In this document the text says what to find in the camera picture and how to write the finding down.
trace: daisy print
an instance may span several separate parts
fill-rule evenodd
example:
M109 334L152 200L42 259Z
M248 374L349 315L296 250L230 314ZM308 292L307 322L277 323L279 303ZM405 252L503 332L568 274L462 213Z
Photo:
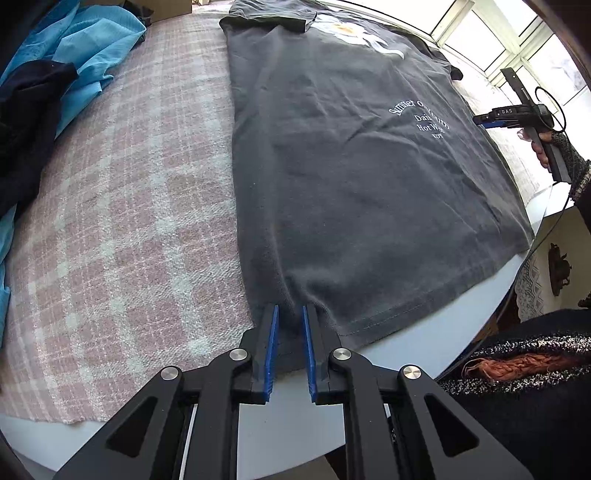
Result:
M361 25L351 22L343 22L331 15L318 14L316 19L312 22L311 27L325 33L330 33L347 43L353 45L370 45L375 51L388 55L398 55L401 59L404 59L404 53L400 50L388 49L388 44L384 40L376 35L367 33Z

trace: white table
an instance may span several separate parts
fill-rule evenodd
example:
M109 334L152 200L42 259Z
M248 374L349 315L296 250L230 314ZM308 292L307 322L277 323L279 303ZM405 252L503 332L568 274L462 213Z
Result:
M559 184L530 201L527 213L537 232L543 217L559 212L568 195ZM361 350L375 365L399 369L419 365L436 377L464 350L505 297L526 256L514 256L493 277L471 288L445 308ZM0 429L12 447L58 470L101 427L33 422L0 415ZM249 480L306 463L345 443L341 406L310 401L305 371L275 382L265 406L241 406L238 479Z

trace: person's hand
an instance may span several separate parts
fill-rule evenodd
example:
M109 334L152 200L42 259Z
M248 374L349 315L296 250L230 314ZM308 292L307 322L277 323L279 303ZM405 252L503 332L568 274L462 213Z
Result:
M528 142L531 142L531 149L537 155L538 160L540 161L540 164L546 170L550 171L550 162L548 161L548 157L544 153L544 149L541 146L539 146L537 143L532 142L530 136L525 132L525 130L520 130L518 135L522 140L526 140ZM542 142L546 142L546 143L552 142L552 132L546 132L546 133L540 134L540 140L542 140Z

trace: cable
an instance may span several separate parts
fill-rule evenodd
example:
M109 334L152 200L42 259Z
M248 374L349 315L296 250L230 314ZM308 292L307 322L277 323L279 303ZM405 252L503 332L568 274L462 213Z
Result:
M554 130L553 125L552 126L548 125L542 117L540 117L540 119L542 120L542 123L547 128L549 128L553 133L556 133L559 135L564 134L564 136L566 137L567 145L569 147L570 157L573 159L572 167L571 167L571 175L570 175L571 186L570 186L569 194L566 197L566 201L564 203L564 206L562 207L562 210L560 211L560 216L558 217L558 219L556 220L556 222L554 223L552 228L548 231L548 233L546 235L544 235L544 238L540 242L538 242L538 244L533 249L530 249L529 253L525 257L525 260L523 260L523 262L519 266L519 269L517 270L517 273L515 275L515 280L513 281L513 283L511 284L511 286L509 288L509 292L507 293L505 303L503 304L501 311L497 315L497 319L499 319L503 316L503 314L506 312L507 308L509 307L509 304L511 303L511 298L512 298L511 292L515 288L515 283L517 282L517 279L519 278L519 274L521 273L521 270L526 265L526 263L530 260L530 258L535 254L535 252L539 249L539 247L547 240L547 238L550 236L550 234L554 231L554 229L556 228L556 226L560 222L562 216L564 215L564 212L566 211L566 206L569 204L569 200L573 196L574 187L577 184L576 180L578 180L579 176L587 170L588 165L589 165L589 160L587 160L585 167L583 167L581 169L581 171L578 172L577 176L575 177L575 169L576 169L577 162L574 160L573 145L571 144L569 136L566 133L566 116L564 114L564 110L562 109L560 104L556 101L556 98L554 98L550 92L548 92L546 89L544 89L542 87L536 87L536 89L535 89L535 98L536 98L536 100L538 100L538 102L541 102L540 98L538 97L538 90L542 90L546 95L548 95L550 97L550 99L558 106L560 113L562 113L562 117L564 119L564 126L562 125L562 123L560 123L560 121L558 121L558 118L555 116L555 114L552 114L552 117L554 117L554 119L556 120L556 123L558 123L560 125L561 130L559 130L559 131ZM482 345L484 340L486 340L486 338L488 338L488 337L484 337L481 340L479 340L478 343L476 343L466 353L462 352L460 354L459 358L456 361L454 361L449 367L447 367L440 375L438 375L435 380L436 381L442 380L444 377L446 377L452 371L454 371L457 367L459 367L461 364L463 364L468 358L470 358L480 348L480 346Z

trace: metal pivot screw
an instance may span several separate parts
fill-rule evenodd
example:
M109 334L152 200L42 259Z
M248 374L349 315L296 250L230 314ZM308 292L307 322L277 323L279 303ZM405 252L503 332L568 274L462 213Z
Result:
M175 367L163 368L162 371L160 372L160 376L164 380L174 380L175 378L178 377L178 369Z
M230 352L230 358L232 360L244 360L248 356L248 352L244 348L235 348Z
M346 348L335 348L333 356L337 360L348 360L349 358L351 358L351 352Z
M407 365L404 367L404 370L402 370L402 373L409 380L416 380L421 376L421 369L415 365Z

